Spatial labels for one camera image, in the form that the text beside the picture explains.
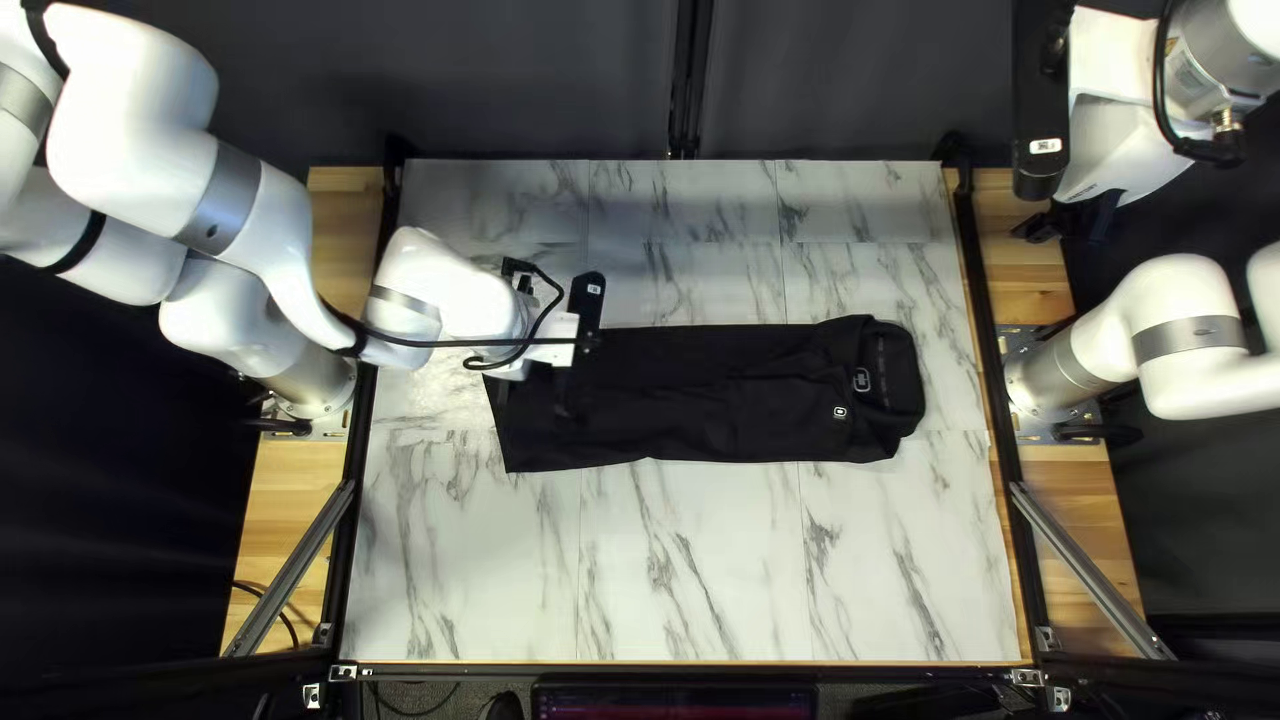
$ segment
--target white logo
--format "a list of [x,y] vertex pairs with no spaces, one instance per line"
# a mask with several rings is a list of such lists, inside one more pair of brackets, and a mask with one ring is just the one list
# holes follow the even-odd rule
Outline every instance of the white logo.
[[872,374],[867,372],[867,368],[854,370],[854,389],[856,392],[868,392],[872,389]]

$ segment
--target mounting plate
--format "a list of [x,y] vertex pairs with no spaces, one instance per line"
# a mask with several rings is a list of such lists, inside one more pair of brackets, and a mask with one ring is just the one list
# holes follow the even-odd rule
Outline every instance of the mounting plate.
[[[1036,338],[1036,331],[1041,325],[996,325],[996,342],[1000,345],[1000,356],[1005,357],[1010,352],[1030,352],[1032,348],[1043,345]],[[1089,400],[1071,409],[1073,425],[1101,425],[1102,411],[1097,400]],[[1018,445],[1098,445],[1102,442],[1097,437],[1079,437],[1069,439],[1055,439],[1053,425],[1025,413],[1019,413],[1012,404],[1009,405],[1009,414],[1014,419],[1014,433],[1018,436]]]

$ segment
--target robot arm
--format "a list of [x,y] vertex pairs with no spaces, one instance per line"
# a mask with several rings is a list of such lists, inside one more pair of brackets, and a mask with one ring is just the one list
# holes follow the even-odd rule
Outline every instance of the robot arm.
[[178,347],[221,360],[275,392],[294,418],[343,407],[356,386],[351,360],[302,337],[252,273],[192,256],[160,304],[160,331]]
[[[1157,54],[1161,29],[1165,42]],[[1117,191],[1115,202],[1125,205],[1158,190],[1197,159],[1220,167],[1239,163],[1240,120],[1280,90],[1280,4],[1166,0],[1162,20],[1079,6],[1065,47],[1066,68],[1060,73],[1065,82],[1051,82],[1027,67],[1038,61],[1038,54],[1018,59],[1015,117],[1044,111],[1024,106],[1043,102],[1037,91],[1065,94],[1065,108],[1053,111],[1069,114],[1069,123],[1059,118],[1048,126],[1069,124],[1070,137],[1056,131],[1046,137],[1042,128],[1019,123],[1016,192],[1023,200],[1052,196],[1071,204]],[[1157,115],[1166,119],[1157,122]],[[1037,174],[1046,163],[1061,168],[1052,160],[1068,154],[1060,176]]]
[[1280,243],[1260,250],[1249,291],[1267,352],[1249,355],[1226,273],[1199,255],[1166,255],[1130,272],[1069,328],[1005,366],[1014,406],[1048,421],[1137,378],[1169,420],[1280,407]]
[[[311,204],[306,188],[206,132],[218,77],[180,40],[142,23],[55,4],[45,24],[72,68],[50,126],[49,167],[68,195],[109,215],[244,269],[307,338],[329,350],[356,333],[329,313],[310,274]],[[535,304],[413,228],[392,240],[366,307],[378,331],[362,360],[413,369],[447,333],[460,341],[518,341],[532,332]],[[538,334],[572,338],[576,316],[558,313]],[[481,347],[495,363],[518,342]],[[529,360],[568,364],[572,350],[539,347],[492,374],[522,379]]]
[[49,129],[49,169],[68,195],[262,279],[284,315],[330,350],[355,333],[311,282],[311,201],[292,177],[205,131],[218,76],[180,40],[55,4],[45,24],[72,69]]
[[61,87],[18,0],[0,0],[0,252],[118,302],[155,305],[184,250],[92,214],[32,168]]

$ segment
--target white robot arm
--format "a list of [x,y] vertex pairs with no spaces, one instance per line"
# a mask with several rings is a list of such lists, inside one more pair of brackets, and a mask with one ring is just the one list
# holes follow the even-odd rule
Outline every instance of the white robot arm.
[[49,128],[49,169],[68,195],[243,268],[305,336],[338,350],[355,333],[320,305],[308,272],[311,202],[292,177],[205,127],[218,76],[186,42],[142,23],[55,4],[50,37],[72,69]]
[[155,305],[186,251],[67,196],[32,160],[63,81],[27,31],[18,0],[0,0],[0,252],[128,305]]
[[1005,365],[1014,406],[1046,421],[1138,379],[1167,420],[1280,407],[1280,242],[1249,260],[1249,293],[1266,352],[1249,355],[1226,273],[1199,255],[1166,255],[1130,272],[1102,304]]
[[1069,142],[1020,137],[1015,158],[1020,169],[1056,154],[1070,161],[1056,187],[1019,183],[1018,193],[1074,204],[1112,191],[1125,205],[1197,159],[1243,159],[1244,115],[1280,90],[1280,3],[1169,0],[1160,20],[1080,6],[1066,47]]
[[45,24],[72,69],[49,131],[49,168],[76,200],[257,275],[284,316],[329,350],[413,369],[443,332],[480,342],[481,356],[495,359],[488,372],[508,379],[522,379],[529,360],[571,361],[571,350],[521,345],[530,333],[572,340],[573,315],[535,327],[534,304],[511,283],[416,229],[392,240],[366,307],[372,332],[357,336],[311,282],[306,188],[206,132],[218,77],[198,51],[76,5],[51,5]]

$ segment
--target black garment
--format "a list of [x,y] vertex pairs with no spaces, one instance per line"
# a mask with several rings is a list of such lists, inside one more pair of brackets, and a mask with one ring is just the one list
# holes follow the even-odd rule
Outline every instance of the black garment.
[[870,462],[924,414],[911,336],[870,315],[600,334],[568,370],[485,378],[508,473],[643,457]]

